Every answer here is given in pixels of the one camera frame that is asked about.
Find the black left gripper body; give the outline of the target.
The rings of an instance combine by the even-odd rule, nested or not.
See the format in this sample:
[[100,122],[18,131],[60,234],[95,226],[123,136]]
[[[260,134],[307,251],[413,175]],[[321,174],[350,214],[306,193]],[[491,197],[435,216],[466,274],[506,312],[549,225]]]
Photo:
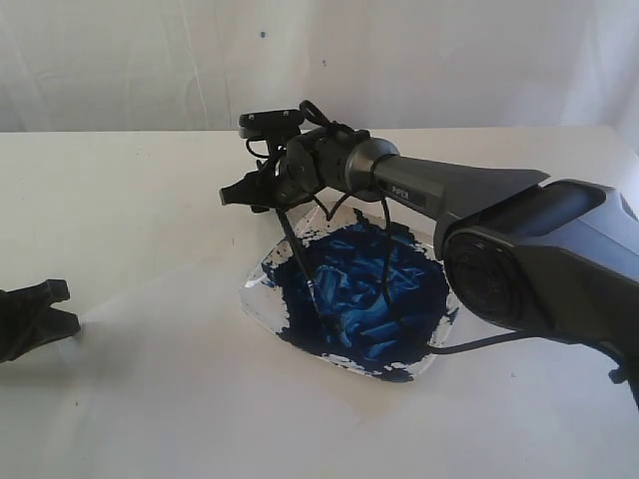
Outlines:
[[8,362],[50,342],[39,326],[48,307],[46,287],[1,291],[1,361]]

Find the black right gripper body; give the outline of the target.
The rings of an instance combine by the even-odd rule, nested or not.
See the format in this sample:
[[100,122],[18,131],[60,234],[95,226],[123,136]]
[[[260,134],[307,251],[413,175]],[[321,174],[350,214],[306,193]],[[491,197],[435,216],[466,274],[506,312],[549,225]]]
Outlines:
[[298,127],[264,132],[269,158],[264,162],[264,204],[298,206],[331,188],[355,196],[372,190],[371,160],[361,173],[354,155],[371,144],[367,130],[318,127],[306,133]]

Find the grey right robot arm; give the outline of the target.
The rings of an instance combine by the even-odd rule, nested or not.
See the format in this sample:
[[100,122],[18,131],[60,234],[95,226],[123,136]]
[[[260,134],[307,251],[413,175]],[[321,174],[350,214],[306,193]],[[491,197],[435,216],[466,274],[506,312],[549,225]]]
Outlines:
[[286,211],[325,188],[392,199],[434,221],[448,282],[510,338],[596,349],[615,383],[638,386],[638,220],[615,189],[402,156],[367,131],[260,134],[269,158],[220,191],[226,205]]

